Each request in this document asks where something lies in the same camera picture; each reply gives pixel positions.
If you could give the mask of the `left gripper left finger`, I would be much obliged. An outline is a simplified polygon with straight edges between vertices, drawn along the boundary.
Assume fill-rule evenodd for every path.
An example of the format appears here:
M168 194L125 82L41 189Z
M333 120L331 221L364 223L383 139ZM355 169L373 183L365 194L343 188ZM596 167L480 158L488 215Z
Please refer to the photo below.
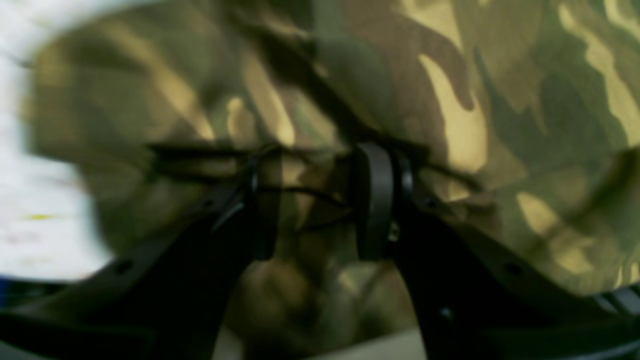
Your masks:
M274 253L259 167L240 172L89 278L1 312L1 342L52 360L209 360L243 271Z

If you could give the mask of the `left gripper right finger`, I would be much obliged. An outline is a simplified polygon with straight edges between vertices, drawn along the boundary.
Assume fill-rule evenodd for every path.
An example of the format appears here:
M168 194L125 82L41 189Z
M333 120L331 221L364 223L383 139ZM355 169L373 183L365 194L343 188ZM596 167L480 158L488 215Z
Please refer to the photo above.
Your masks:
M430 360L637 360L639 288L580 297L486 234L417 196L408 158L375 142L353 152L359 259L390 260Z

